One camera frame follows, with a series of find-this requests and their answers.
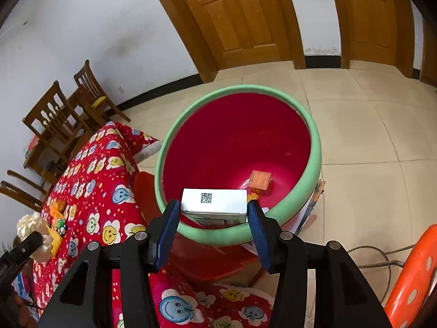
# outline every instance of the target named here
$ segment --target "white fluffy object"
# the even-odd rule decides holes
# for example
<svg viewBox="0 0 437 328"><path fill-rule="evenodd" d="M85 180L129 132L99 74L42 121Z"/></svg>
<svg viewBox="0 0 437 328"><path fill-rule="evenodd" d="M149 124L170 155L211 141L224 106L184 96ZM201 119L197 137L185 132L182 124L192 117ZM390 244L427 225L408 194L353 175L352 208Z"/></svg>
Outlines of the white fluffy object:
<svg viewBox="0 0 437 328"><path fill-rule="evenodd" d="M42 245L30 257L38 263L48 262L52 258L53 238L47 230L47 222L38 212L23 216L17 223L17 235L22 241L33 231L42 235Z"/></svg>

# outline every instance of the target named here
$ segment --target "green rim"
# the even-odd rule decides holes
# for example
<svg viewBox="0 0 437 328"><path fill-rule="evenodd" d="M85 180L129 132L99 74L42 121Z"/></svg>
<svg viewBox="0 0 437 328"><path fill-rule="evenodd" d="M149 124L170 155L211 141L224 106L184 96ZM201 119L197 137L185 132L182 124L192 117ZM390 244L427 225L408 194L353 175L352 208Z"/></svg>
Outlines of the green rim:
<svg viewBox="0 0 437 328"><path fill-rule="evenodd" d="M287 222L308 200L320 175L322 166L322 149L320 145L320 136L318 134L317 126L315 125L311 115L291 96L266 86L259 85L235 85L219 89L192 104L183 114L176 120L168 132L162 148L158 155L158 161L155 170L155 194L161 212L164 212L166 202L162 189L162 171L164 160L168 148L173 140L178 129L183 125L198 108L207 104L208 102L219 97L229 95L232 93L262 93L273 96L285 102L294 108L303 118L306 123L311 137L311 151L309 154L306 168L297 182L296 186L285 196L281 202L270 209L266 215L276 219L280 225ZM205 230L190 227L182 222L179 222L178 232L183 236L192 239L198 243L215 246L227 246L247 243L252 240L249 225L247 223L239 224L230 228Z"/></svg>

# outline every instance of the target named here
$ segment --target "stuffed toy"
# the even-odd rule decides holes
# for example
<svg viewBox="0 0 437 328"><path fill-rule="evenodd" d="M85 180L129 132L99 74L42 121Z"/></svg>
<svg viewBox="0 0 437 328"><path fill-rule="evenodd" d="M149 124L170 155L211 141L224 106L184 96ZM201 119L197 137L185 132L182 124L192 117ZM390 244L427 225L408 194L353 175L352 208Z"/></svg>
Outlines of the stuffed toy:
<svg viewBox="0 0 437 328"><path fill-rule="evenodd" d="M52 228L57 231L60 236L65 236L67 233L67 222L63 215L65 207L65 201L58 199L54 199L50 206L50 215L53 217Z"/></svg>
<svg viewBox="0 0 437 328"><path fill-rule="evenodd" d="M59 250L59 248L60 248L60 246L62 244L63 239L62 239L62 237L59 235L59 233L56 230L51 229L48 226L47 226L47 230L49 231L50 235L53 238L53 241L52 241L52 258L54 258L56 256L56 254L58 253L58 250Z"/></svg>
<svg viewBox="0 0 437 328"><path fill-rule="evenodd" d="M42 245L30 256L38 263L48 262L52 258L53 238L49 233L47 222L38 212L23 216L17 223L17 235L23 241L33 231L42 235Z"/></svg>

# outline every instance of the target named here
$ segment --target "wooden door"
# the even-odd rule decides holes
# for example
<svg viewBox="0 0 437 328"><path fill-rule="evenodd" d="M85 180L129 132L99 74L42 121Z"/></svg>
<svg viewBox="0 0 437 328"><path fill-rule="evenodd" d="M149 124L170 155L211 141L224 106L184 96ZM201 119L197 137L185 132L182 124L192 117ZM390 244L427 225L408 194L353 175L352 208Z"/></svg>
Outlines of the wooden door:
<svg viewBox="0 0 437 328"><path fill-rule="evenodd" d="M185 0L219 69L291 60L279 0Z"/></svg>
<svg viewBox="0 0 437 328"><path fill-rule="evenodd" d="M437 36L423 20L423 57L420 80L437 87Z"/></svg>
<svg viewBox="0 0 437 328"><path fill-rule="evenodd" d="M350 58L396 64L397 27L394 0L346 0Z"/></svg>

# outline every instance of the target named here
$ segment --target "yellow chair cushion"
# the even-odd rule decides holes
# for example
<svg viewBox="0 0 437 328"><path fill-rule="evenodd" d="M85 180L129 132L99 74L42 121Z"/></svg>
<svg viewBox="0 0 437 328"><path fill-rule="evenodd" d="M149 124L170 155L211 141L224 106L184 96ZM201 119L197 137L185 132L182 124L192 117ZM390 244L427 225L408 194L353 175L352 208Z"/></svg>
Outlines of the yellow chair cushion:
<svg viewBox="0 0 437 328"><path fill-rule="evenodd" d="M106 101L106 96L101 96L97 100L94 101L94 103L91 105L91 107L96 109L105 101Z"/></svg>

